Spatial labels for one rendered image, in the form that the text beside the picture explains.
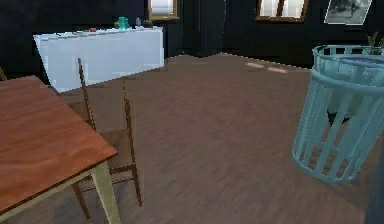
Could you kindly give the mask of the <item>green slatted garbage container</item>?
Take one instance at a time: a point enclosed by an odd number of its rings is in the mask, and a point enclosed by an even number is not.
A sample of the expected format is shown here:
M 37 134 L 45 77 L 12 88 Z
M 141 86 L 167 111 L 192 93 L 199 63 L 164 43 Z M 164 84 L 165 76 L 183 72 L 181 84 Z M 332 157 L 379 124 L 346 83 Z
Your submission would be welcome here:
M 384 47 L 323 45 L 313 57 L 292 157 L 314 178 L 349 182 L 384 130 Z

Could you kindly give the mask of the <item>brown wooden chair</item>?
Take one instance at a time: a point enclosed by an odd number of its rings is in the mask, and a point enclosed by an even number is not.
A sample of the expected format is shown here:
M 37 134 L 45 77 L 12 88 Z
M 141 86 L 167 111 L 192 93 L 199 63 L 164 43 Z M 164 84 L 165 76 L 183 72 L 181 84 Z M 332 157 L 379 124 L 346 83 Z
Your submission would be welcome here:
M 88 125 L 90 125 L 95 131 L 97 131 L 97 126 L 85 83 L 82 60 L 78 58 L 77 63 L 78 74 L 81 82 L 81 90 L 84 99 L 83 108 L 85 109 L 86 113 L 86 115 L 84 116 L 84 121 Z M 130 99 L 127 96 L 125 84 L 122 84 L 122 95 L 124 102 L 126 127 L 120 130 L 100 132 L 100 135 L 118 151 L 118 155 L 108 161 L 109 173 L 113 175 L 127 171 L 131 172 L 131 175 L 129 177 L 124 177 L 119 180 L 113 180 L 112 183 L 117 184 L 126 181 L 133 181 L 138 205 L 142 206 L 143 200 L 135 158 Z

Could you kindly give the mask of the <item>dark room door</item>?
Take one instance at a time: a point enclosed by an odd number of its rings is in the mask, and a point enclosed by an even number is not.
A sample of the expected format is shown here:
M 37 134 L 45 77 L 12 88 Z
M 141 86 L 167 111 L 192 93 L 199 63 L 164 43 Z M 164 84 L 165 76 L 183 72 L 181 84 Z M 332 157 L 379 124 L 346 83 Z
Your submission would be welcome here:
M 200 0 L 200 57 L 220 53 L 223 48 L 225 0 Z

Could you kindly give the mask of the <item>white sideboard cabinet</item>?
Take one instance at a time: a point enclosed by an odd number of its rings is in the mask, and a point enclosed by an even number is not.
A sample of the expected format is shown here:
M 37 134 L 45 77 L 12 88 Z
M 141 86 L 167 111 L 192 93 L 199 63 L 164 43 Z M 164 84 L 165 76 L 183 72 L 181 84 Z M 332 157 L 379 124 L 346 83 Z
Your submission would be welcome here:
M 164 66 L 163 29 L 106 29 L 40 34 L 34 37 L 48 80 L 57 91 Z

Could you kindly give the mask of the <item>gold framed window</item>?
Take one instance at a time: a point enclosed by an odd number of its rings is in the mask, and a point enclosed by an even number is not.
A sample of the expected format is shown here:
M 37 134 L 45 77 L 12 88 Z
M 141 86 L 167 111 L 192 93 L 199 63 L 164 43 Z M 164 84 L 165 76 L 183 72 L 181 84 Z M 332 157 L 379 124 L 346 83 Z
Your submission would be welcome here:
M 151 20 L 178 19 L 178 0 L 148 0 Z

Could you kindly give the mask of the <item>brown framed window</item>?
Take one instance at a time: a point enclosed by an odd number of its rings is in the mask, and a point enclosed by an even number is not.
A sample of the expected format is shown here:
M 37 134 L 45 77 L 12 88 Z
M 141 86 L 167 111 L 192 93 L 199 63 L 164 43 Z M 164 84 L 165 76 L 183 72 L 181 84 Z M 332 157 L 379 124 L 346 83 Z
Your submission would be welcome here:
M 309 0 L 257 0 L 256 19 L 272 22 L 303 22 Z

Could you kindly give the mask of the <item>brown wooden dining table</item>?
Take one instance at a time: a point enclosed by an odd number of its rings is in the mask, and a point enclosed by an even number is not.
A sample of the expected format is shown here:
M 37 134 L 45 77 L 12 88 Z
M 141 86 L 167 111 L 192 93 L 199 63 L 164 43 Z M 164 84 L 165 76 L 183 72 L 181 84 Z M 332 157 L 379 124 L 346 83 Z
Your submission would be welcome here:
M 91 176 L 121 224 L 107 161 L 117 151 L 35 76 L 0 81 L 0 222 Z

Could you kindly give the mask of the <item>green house plant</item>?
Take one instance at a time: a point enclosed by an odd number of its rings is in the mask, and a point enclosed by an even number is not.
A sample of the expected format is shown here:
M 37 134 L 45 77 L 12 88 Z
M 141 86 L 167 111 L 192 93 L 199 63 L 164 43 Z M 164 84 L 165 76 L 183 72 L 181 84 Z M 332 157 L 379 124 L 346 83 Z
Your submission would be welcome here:
M 384 37 L 377 41 L 378 31 L 373 33 L 371 36 L 367 36 L 368 44 L 371 46 L 369 52 L 370 55 L 380 55 L 380 48 L 384 48 Z

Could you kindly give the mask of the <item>white framed wall picture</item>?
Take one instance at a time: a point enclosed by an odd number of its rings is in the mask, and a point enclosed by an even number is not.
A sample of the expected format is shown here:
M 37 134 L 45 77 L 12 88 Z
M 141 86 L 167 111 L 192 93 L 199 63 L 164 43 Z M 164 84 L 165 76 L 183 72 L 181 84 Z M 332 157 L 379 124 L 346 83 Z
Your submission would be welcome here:
M 330 0 L 326 24 L 358 26 L 365 22 L 372 0 Z

